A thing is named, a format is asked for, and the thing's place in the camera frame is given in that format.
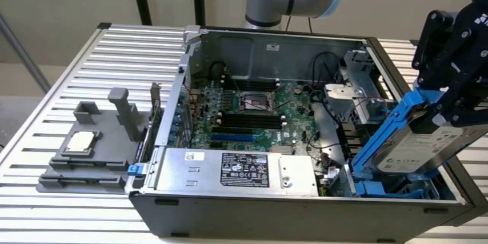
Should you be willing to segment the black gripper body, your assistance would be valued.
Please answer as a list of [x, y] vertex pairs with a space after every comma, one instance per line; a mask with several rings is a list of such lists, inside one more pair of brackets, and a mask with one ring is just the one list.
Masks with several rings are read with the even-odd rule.
[[462, 75], [479, 84], [487, 84], [487, 0], [471, 0], [455, 21], [455, 31], [467, 33], [454, 56], [454, 64]]

